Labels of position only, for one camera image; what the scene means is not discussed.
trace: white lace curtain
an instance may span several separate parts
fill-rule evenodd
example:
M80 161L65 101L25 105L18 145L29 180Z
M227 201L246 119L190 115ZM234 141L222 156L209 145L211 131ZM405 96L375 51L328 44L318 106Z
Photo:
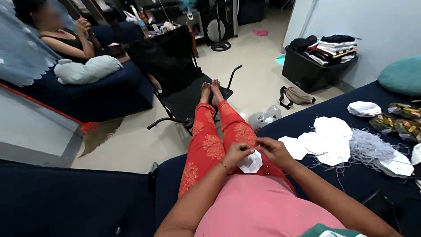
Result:
M69 18L64 11L60 12ZM0 0L1 79L20 87L32 85L60 58L38 38L35 29L16 18L12 0Z

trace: gold bangle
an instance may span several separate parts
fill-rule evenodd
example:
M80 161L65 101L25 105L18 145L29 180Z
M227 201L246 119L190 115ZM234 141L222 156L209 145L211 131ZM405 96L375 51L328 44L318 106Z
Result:
M227 172L228 172L228 174L230 175L230 174L231 174L231 171L228 169L228 167L226 167L226 165L224 165L224 164L222 163L222 161L219 161L219 163L221 163L221 165L223 165L223 166L225 167L226 171L227 171Z

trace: black folding chair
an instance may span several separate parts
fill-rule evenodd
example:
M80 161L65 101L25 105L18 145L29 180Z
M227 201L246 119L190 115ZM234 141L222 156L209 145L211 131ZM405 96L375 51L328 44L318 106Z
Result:
M197 66L187 26L151 39L137 41L130 45L128 54L144 73L153 75L162 87L162 92L155 88L154 94L167 111L168 117L158 119L147 129L170 120L181 123L192 135L190 129L195 119L195 108L200 101L201 86L204 82L212 83L212 79ZM227 88L219 87L225 100L233 94L229 88L235 71L241 67L242 65L234 69Z

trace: black storage bin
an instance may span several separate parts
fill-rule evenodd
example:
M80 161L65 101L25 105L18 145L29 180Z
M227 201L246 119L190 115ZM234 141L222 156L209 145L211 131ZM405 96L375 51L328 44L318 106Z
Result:
M346 70L358 60L358 56L355 55L348 62L323 66L289 46L286 46L285 50L287 53L282 75L306 93L336 84Z

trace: green patterned fabric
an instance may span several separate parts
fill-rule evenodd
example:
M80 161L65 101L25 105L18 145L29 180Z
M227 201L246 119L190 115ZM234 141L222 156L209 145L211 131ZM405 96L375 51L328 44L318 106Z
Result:
M299 237L366 237L351 229L334 229L323 224L316 224Z
M421 96L421 54L388 65L377 79L392 92Z

